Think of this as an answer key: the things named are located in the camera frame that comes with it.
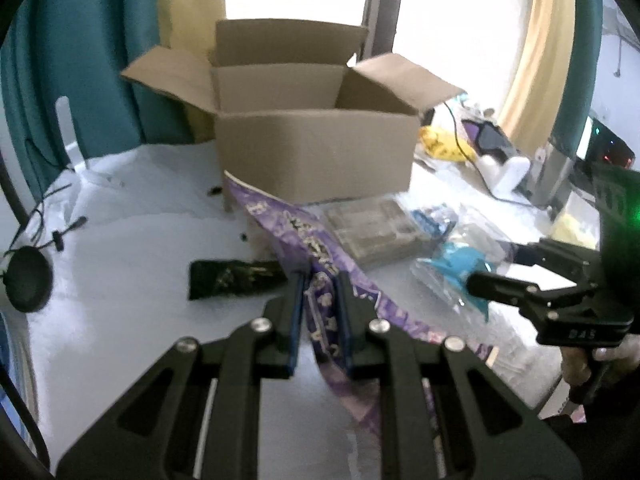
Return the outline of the person's right hand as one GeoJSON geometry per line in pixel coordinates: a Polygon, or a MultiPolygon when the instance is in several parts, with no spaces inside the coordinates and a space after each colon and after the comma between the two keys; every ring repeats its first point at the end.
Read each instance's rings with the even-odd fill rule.
{"type": "Polygon", "coordinates": [[[639,367],[638,335],[626,335],[617,347],[561,347],[560,351],[562,377],[570,386],[570,400],[576,404],[584,404],[603,384],[639,367]]]}

